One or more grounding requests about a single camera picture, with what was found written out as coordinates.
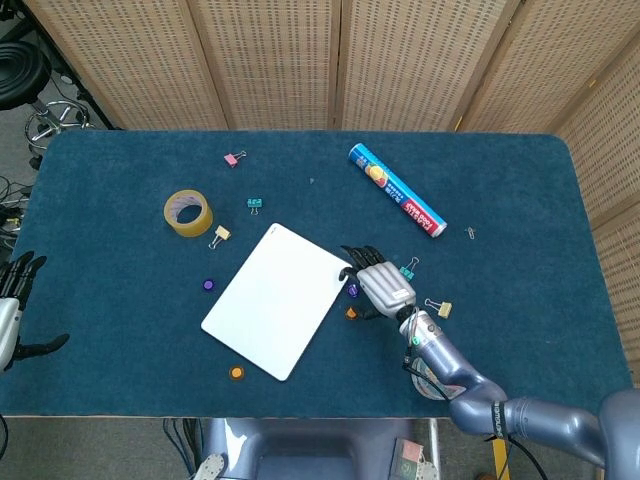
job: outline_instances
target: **woven panel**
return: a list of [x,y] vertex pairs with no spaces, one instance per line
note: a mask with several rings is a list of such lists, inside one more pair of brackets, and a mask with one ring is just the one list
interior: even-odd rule
[[634,383],[640,383],[640,216],[596,238],[618,331]]
[[466,130],[545,129],[633,30],[640,2],[538,1],[522,11],[526,17],[478,92]]
[[190,0],[235,127],[327,128],[332,3]]
[[118,126],[226,129],[183,2],[26,3]]
[[640,43],[557,132],[593,219],[640,192]]
[[505,4],[354,1],[342,127],[445,129]]

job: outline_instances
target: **stool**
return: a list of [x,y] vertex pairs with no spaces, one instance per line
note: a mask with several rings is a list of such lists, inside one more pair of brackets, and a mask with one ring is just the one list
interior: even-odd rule
[[[84,105],[68,98],[44,104],[38,98],[50,76],[51,63],[38,47],[27,42],[0,42],[0,110],[11,110],[25,104],[33,108],[35,113],[27,120],[24,133],[29,150],[36,155],[30,162],[36,170],[42,160],[41,153],[47,148],[48,138],[69,128],[93,127]],[[54,109],[61,113],[56,115]],[[75,121],[67,121],[74,111],[72,118]]]

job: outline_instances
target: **pink binder clip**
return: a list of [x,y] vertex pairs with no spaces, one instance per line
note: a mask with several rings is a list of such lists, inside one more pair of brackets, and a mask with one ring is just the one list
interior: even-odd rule
[[247,156],[247,152],[243,150],[240,153],[227,153],[224,156],[224,159],[231,168],[234,168],[238,164],[238,160],[246,156]]

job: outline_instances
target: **floor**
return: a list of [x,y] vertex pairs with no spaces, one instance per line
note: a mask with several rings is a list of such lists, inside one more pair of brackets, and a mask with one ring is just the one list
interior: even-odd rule
[[[9,22],[0,22],[0,36],[10,26]],[[73,98],[73,87],[61,84],[57,75],[54,78],[65,95]],[[41,95],[43,101],[59,97],[51,82]],[[24,184],[37,180],[36,172],[28,164],[31,155],[23,136],[29,114],[29,107],[0,112],[0,175]],[[19,368],[7,374],[19,375]],[[178,454],[164,437],[162,421],[158,419],[9,418],[8,425],[9,446],[0,462],[0,478],[180,480],[188,477]],[[460,433],[448,420],[439,421],[439,428],[443,479],[472,480],[480,472],[493,470],[491,446],[482,438]],[[426,422],[418,422],[417,433],[425,444],[428,443],[427,431]],[[549,478],[594,478],[594,469],[584,462],[550,449],[527,446]],[[512,478],[538,478],[521,453],[514,452],[510,464]]]

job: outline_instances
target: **purple bottle cap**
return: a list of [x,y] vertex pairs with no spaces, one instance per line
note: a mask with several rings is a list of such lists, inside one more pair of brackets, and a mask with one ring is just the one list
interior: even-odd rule
[[358,296],[358,286],[355,283],[352,283],[347,287],[347,293],[351,298],[356,298]]

